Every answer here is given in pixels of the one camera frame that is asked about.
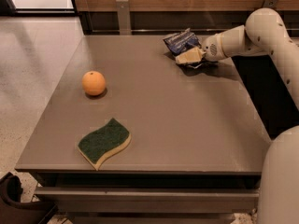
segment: orange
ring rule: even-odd
[[[83,90],[89,95],[101,94],[106,88],[106,81],[103,75],[97,71],[85,73],[82,79]]]

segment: floor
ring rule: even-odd
[[[78,18],[0,17],[0,175],[20,177],[22,202],[37,183],[15,164],[82,37]],[[55,223],[71,222],[57,215]],[[253,223],[256,214],[235,214],[232,224]]]

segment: gray table surface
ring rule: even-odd
[[[85,95],[90,70],[105,76],[106,95]],[[98,172],[259,174],[271,142],[231,59],[184,71],[160,35],[86,36],[16,169],[92,171],[78,142],[111,118],[132,141]]]

